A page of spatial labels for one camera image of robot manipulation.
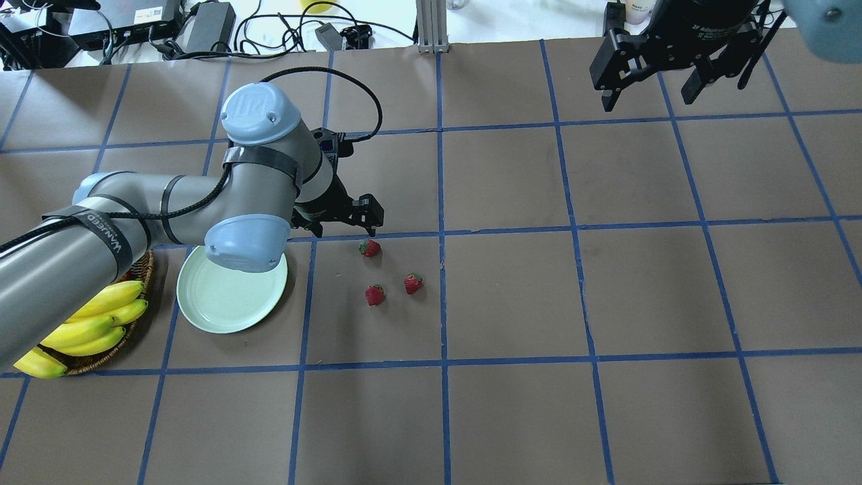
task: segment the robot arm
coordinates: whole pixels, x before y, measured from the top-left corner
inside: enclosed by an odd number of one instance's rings
[[[338,158],[353,152],[351,142],[310,131],[274,85],[241,87],[221,118],[233,142],[221,179],[97,173],[82,182],[72,206],[44,217],[37,228],[44,234],[0,249],[0,368],[155,244],[203,245],[225,268],[264,272],[278,264],[291,226],[320,236],[327,221],[370,235],[383,225],[377,200],[353,200],[338,178]],[[22,298],[45,293],[53,297]]]
[[[834,62],[862,62],[862,2],[859,0],[784,0],[787,13],[809,48]],[[743,89],[771,36],[752,10],[759,0],[659,0],[641,35],[625,30],[625,7],[608,3],[605,37],[590,65],[593,87],[602,91],[605,111],[614,109],[622,90],[656,72],[694,67],[682,89],[686,104],[721,77],[743,74]],[[769,2],[762,3],[766,9]]]

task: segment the yellow object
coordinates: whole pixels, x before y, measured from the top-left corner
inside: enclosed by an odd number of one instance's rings
[[[67,356],[92,356],[100,352],[104,352],[105,350],[108,350],[111,347],[117,345],[117,343],[120,342],[120,339],[123,335],[125,335],[125,333],[126,329],[122,327],[116,327],[109,330],[108,333],[97,338],[96,340],[92,340],[88,343],[83,343],[74,347],[59,348],[57,349],[57,351],[62,352]]]
[[[302,9],[302,11],[305,11],[306,7],[308,7],[309,5],[311,5],[312,3],[316,2],[316,1],[317,0],[299,0],[299,8]],[[331,0],[331,2],[332,3],[338,3],[338,0]],[[325,12],[331,8],[332,8],[332,5],[327,5],[325,3],[322,3],[320,5],[315,5],[314,7],[311,7],[306,15],[322,14],[323,12]]]
[[[109,314],[81,318],[70,324],[62,324],[57,330],[42,340],[42,345],[56,349],[57,347],[74,347],[103,336],[114,326],[114,318]]]
[[[147,310],[149,304],[145,299],[136,299],[128,305],[121,306],[115,310],[108,312],[108,315],[114,317],[114,324],[111,326],[118,327],[134,322]]]
[[[140,280],[114,283],[105,287],[66,321],[71,323],[79,318],[93,317],[100,313],[110,312],[121,306],[128,305],[132,303],[132,300],[138,298],[138,295],[142,291],[144,291],[144,282]]]
[[[66,373],[66,366],[38,347],[15,362],[15,368],[40,379],[52,379]]]

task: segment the sticker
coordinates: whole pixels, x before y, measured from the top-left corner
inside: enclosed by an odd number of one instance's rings
[[[151,9],[140,9],[134,11],[134,25],[142,23],[158,22],[161,20],[162,11],[165,7],[153,7]]]

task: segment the wicker basket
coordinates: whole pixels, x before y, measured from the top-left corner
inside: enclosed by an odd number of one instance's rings
[[[126,280],[141,280],[144,282],[144,291],[141,292],[141,296],[138,297],[139,299],[147,299],[147,293],[150,289],[150,279],[153,277],[154,267],[155,257],[153,255],[153,251],[149,250],[143,255],[143,257],[132,265],[126,275],[122,278]],[[125,324],[123,327],[125,327],[126,333],[122,336],[120,342],[111,349],[93,356],[73,357],[67,356],[66,354],[43,345],[40,345],[39,347],[60,362],[63,362],[63,364],[68,367],[66,375],[83,374],[85,372],[90,372],[95,368],[102,367],[106,362],[114,359],[124,350],[130,349],[135,343],[141,340],[141,333],[146,330],[140,328],[141,326],[138,325],[137,320]]]

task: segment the strawberry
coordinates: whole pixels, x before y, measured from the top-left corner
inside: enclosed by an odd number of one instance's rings
[[[380,305],[385,299],[386,293],[380,285],[371,285],[365,290],[365,300],[368,301],[368,306]]]
[[[404,278],[404,289],[407,290],[407,294],[416,293],[423,286],[422,277],[418,274],[410,273]]]
[[[359,252],[366,258],[372,258],[380,254],[380,244],[377,241],[366,239],[359,245]]]

